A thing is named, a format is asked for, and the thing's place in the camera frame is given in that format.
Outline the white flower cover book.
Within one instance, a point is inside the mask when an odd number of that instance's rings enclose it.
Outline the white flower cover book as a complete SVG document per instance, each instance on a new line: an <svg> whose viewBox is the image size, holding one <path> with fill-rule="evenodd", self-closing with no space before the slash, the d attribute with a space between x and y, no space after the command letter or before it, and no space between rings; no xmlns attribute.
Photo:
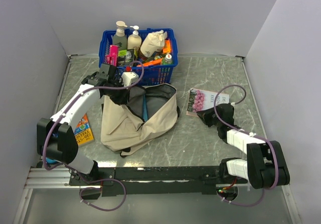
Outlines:
<svg viewBox="0 0 321 224"><path fill-rule="evenodd" d="M197 112L212 108L214 105L229 103L229 94L221 93L215 101L217 93L207 90L191 88L189 91L186 115L197 117Z"/></svg>

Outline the beige canvas backpack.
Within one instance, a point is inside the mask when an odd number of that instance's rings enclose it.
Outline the beige canvas backpack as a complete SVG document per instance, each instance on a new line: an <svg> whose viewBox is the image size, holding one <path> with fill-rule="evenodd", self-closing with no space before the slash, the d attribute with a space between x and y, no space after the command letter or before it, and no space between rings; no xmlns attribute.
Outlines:
<svg viewBox="0 0 321 224"><path fill-rule="evenodd" d="M143 96L148 120L142 118ZM129 156L153 139L168 132L177 122L180 109L177 90L170 84L134 86L127 104L117 105L104 98L101 142L122 157Z"/></svg>

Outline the yellow treehouse children's book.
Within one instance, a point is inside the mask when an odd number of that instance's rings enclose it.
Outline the yellow treehouse children's book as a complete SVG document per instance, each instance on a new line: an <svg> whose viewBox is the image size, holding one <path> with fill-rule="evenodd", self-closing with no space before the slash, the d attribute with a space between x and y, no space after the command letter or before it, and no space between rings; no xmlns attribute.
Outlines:
<svg viewBox="0 0 321 224"><path fill-rule="evenodd" d="M89 144L95 140L87 114L82 117L76 126L74 135L79 147Z"/></svg>

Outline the blue paperback book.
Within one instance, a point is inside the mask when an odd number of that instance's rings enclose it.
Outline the blue paperback book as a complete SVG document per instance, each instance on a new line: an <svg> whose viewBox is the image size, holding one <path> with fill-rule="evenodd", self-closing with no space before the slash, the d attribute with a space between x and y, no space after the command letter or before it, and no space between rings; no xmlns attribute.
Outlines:
<svg viewBox="0 0 321 224"><path fill-rule="evenodd" d="M146 104L146 97L143 96L143 112L142 112L142 118L146 122L148 120L148 113L147 113L147 104Z"/></svg>

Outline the blue dinosaur pencil case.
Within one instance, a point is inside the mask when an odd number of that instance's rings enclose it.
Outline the blue dinosaur pencil case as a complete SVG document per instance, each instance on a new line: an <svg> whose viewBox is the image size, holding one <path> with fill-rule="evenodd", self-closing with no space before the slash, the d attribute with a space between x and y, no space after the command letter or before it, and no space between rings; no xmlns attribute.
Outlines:
<svg viewBox="0 0 321 224"><path fill-rule="evenodd" d="M46 162L49 165L54 165L60 163L58 158L60 158L61 152L58 150L58 134L52 133L47 144L46 149Z"/></svg>

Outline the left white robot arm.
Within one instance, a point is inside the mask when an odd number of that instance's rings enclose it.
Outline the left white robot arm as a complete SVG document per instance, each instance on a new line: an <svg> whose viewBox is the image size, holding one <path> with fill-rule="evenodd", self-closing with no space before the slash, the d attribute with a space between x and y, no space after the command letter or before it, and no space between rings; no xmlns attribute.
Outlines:
<svg viewBox="0 0 321 224"><path fill-rule="evenodd" d="M74 132L87 111L105 95L116 103L125 102L126 89L117 67L110 64L103 64L98 71L86 76L59 112L38 121L37 152L42 156L46 170L65 165L78 173L86 184L98 181L98 163L79 151Z"/></svg>

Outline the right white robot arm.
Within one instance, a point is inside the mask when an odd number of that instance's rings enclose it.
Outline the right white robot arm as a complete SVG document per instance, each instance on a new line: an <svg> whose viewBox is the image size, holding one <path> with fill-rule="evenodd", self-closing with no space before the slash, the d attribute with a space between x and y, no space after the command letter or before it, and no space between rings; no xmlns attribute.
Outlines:
<svg viewBox="0 0 321 224"><path fill-rule="evenodd" d="M246 155L243 159L224 159L220 164L219 177L225 183L236 177L249 181L255 189L271 189L290 183L286 160L277 141L267 142L254 133L245 133L234 123L234 106L230 103L197 112L208 127L215 126L218 136L226 144Z"/></svg>

